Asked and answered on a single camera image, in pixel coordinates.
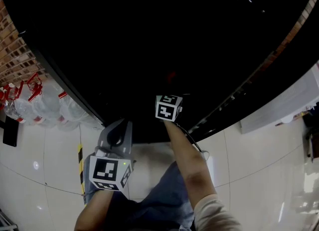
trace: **white floor tile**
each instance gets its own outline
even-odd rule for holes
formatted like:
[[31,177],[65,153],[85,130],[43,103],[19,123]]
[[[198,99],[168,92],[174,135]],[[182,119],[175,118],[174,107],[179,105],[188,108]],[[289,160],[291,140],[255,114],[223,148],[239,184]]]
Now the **white floor tile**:
[[230,207],[230,190],[229,184],[215,188],[219,200],[225,205],[226,209]]
[[198,142],[202,150],[207,150],[213,160],[213,184],[215,187],[229,183],[228,160],[224,131]]
[[305,192],[319,181],[319,173],[304,173],[306,167],[300,146],[269,167],[230,183],[230,211],[243,229],[302,230],[319,196]]
[[269,126],[241,134],[236,123],[225,129],[230,181],[252,174],[276,162],[303,143],[304,122]]
[[134,145],[132,156],[137,162],[128,181],[130,198],[144,199],[174,162],[173,151],[164,143]]
[[45,189],[55,231],[73,231],[84,209],[83,197],[49,187]]
[[0,165],[0,208],[21,231],[54,231],[45,187]]
[[0,141],[0,163],[14,172],[44,184],[43,151],[45,129],[19,124],[17,147]]
[[48,186],[81,194],[78,144],[80,130],[47,129],[44,146],[44,177]]

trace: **beige sleeve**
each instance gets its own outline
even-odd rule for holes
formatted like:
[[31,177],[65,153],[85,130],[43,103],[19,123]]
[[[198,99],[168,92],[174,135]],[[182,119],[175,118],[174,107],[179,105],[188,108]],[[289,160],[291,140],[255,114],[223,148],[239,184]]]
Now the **beige sleeve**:
[[197,231],[241,231],[239,222],[225,209],[217,195],[208,195],[194,209]]

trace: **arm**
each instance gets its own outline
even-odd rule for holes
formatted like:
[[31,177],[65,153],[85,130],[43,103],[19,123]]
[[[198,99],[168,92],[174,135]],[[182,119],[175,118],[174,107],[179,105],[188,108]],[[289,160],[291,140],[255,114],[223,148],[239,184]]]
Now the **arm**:
[[79,215],[74,231],[100,231],[113,196],[113,191],[97,191]]
[[216,194],[207,164],[184,133],[172,122],[164,121],[174,151],[176,162],[184,179],[190,204],[196,204],[204,197]]

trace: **brick wall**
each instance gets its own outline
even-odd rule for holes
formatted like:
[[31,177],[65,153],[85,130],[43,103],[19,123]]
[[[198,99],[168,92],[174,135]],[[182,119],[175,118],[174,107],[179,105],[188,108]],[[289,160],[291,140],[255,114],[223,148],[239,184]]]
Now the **brick wall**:
[[5,4],[0,0],[0,87],[8,83],[18,86],[35,72],[43,81],[50,78],[24,40],[18,37]]
[[278,46],[278,48],[274,51],[272,51],[268,57],[264,60],[262,66],[259,68],[258,71],[254,73],[254,75],[249,79],[249,83],[254,82],[257,80],[264,71],[279,57],[279,55],[284,51],[284,49],[289,45],[289,43],[292,41],[292,39],[295,37],[295,35],[298,33],[298,31],[301,29],[305,21],[308,19],[309,14],[313,10],[313,7],[315,6],[317,0],[309,0],[305,9],[303,10],[302,14],[300,15],[298,21],[294,25],[294,27],[291,29],[289,34],[286,36],[286,38],[282,41],[282,43]]

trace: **fiducial marker cube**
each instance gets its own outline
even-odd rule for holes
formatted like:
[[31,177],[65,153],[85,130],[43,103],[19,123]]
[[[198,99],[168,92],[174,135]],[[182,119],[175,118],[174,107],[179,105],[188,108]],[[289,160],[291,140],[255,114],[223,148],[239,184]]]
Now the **fiducial marker cube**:
[[99,189],[116,190],[123,193],[132,171],[129,159],[90,157],[89,179]]
[[175,121],[177,115],[182,111],[182,101],[183,98],[172,95],[156,96],[155,117]]

